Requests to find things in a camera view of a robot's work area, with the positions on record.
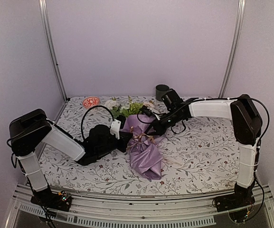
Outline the beige raffia ribbon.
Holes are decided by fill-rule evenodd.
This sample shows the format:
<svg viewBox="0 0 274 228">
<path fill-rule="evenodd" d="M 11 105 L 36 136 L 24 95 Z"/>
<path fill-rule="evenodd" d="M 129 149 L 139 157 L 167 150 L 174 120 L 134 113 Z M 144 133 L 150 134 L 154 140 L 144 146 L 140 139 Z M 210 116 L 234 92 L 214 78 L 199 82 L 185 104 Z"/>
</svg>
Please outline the beige raffia ribbon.
<svg viewBox="0 0 274 228">
<path fill-rule="evenodd" d="M 160 172 L 163 162 L 171 162 L 176 155 L 171 155 L 171 148 L 167 144 L 171 136 L 170 130 L 162 136 L 145 134 L 144 126 L 129 125 L 124 127 L 125 132 L 131 132 L 132 138 L 128 143 L 130 166 L 140 173 Z"/>
</svg>

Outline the purple pink wrapping paper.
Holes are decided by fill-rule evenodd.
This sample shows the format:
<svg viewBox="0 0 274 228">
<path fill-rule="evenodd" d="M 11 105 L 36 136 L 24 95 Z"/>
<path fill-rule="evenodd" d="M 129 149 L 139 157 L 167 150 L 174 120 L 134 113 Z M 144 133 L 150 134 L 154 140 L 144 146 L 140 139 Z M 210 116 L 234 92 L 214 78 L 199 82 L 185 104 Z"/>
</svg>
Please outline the purple pink wrapping paper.
<svg viewBox="0 0 274 228">
<path fill-rule="evenodd" d="M 127 146 L 131 168 L 146 179 L 160 180 L 162 178 L 162 155 L 158 144 L 163 137 L 150 136 L 145 133 L 153 120 L 153 117 L 144 114 L 130 115 L 126 118 L 122 131 L 132 133 Z"/>
</svg>

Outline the dark grey metal mug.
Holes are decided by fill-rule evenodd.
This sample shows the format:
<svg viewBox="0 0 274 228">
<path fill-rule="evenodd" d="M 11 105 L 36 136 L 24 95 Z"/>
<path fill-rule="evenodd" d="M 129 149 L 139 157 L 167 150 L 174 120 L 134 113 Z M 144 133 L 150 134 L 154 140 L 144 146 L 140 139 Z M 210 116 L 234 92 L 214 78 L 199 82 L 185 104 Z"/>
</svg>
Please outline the dark grey metal mug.
<svg viewBox="0 0 274 228">
<path fill-rule="evenodd" d="M 162 101 L 162 96 L 169 92 L 170 87 L 168 85 L 159 84 L 155 87 L 155 98 L 158 101 Z"/>
</svg>

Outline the green white flower sprig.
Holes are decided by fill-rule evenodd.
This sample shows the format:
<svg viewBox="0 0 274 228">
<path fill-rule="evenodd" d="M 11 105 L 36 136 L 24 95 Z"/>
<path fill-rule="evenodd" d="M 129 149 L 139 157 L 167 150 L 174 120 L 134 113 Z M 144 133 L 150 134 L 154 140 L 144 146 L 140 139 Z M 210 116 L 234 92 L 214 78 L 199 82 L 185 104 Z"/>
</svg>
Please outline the green white flower sprig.
<svg viewBox="0 0 274 228">
<path fill-rule="evenodd" d="M 143 106 L 149 107 L 149 108 L 155 108 L 152 101 L 149 102 L 133 102 L 131 97 L 128 97 L 128 102 L 125 104 L 120 103 L 121 109 L 119 112 L 111 111 L 113 116 L 116 118 L 119 115 L 123 115 L 125 117 L 128 117 L 130 115 L 138 114 L 139 111 Z"/>
</svg>

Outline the white rose long stem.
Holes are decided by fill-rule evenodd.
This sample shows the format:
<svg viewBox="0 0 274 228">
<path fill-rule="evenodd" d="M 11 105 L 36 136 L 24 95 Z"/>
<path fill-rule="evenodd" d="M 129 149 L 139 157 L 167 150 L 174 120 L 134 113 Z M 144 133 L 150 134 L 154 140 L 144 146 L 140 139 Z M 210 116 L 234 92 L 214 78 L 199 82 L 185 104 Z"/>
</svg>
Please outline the white rose long stem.
<svg viewBox="0 0 274 228">
<path fill-rule="evenodd" d="M 121 105 L 115 97 L 112 97 L 111 99 L 107 100 L 104 106 L 108 108 L 109 110 L 115 111 L 115 112 L 119 112 L 121 109 Z"/>
</svg>

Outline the red patterned ceramic bowl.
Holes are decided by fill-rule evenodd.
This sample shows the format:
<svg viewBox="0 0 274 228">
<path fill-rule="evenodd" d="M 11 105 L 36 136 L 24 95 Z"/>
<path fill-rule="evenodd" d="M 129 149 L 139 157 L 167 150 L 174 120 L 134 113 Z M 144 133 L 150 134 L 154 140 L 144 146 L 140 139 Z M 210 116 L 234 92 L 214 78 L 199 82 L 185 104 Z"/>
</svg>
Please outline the red patterned ceramic bowl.
<svg viewBox="0 0 274 228">
<path fill-rule="evenodd" d="M 97 96 L 89 96 L 82 102 L 84 108 L 91 108 L 100 104 L 100 98 Z"/>
</svg>

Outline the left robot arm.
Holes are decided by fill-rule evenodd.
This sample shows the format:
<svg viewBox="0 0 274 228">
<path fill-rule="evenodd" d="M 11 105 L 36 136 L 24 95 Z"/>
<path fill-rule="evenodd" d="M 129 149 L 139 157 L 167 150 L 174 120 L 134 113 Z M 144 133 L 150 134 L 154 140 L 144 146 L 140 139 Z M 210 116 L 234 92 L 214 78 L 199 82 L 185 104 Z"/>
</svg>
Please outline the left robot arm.
<svg viewBox="0 0 274 228">
<path fill-rule="evenodd" d="M 90 129 L 88 137 L 83 137 L 82 141 L 79 141 L 49 120 L 42 109 L 36 109 L 9 124 L 10 138 L 7 145 L 19 161 L 23 174 L 31 185 L 33 199 L 45 206 L 59 202 L 66 204 L 69 203 L 69 197 L 51 191 L 35 155 L 35 148 L 40 143 L 45 143 L 79 165 L 87 166 L 115 149 L 126 152 L 133 134 L 123 132 L 121 124 L 117 119 L 113 119 L 110 126 L 98 124 Z"/>
</svg>

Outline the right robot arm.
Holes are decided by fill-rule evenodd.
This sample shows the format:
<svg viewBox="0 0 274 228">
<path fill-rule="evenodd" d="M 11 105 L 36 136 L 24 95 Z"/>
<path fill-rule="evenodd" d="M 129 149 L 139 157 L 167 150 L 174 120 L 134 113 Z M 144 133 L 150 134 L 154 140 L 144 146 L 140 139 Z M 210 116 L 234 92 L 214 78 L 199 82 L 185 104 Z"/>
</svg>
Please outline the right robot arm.
<svg viewBox="0 0 274 228">
<path fill-rule="evenodd" d="M 183 100 L 173 89 L 162 96 L 168 112 L 150 122 L 145 134 L 162 136 L 168 128 L 192 117 L 219 117 L 231 120 L 238 142 L 240 162 L 234 193 L 214 198 L 218 211 L 235 209 L 255 202 L 252 189 L 257 182 L 255 171 L 259 161 L 263 120 L 256 99 L 243 94 L 234 98 L 189 98 Z"/>
</svg>

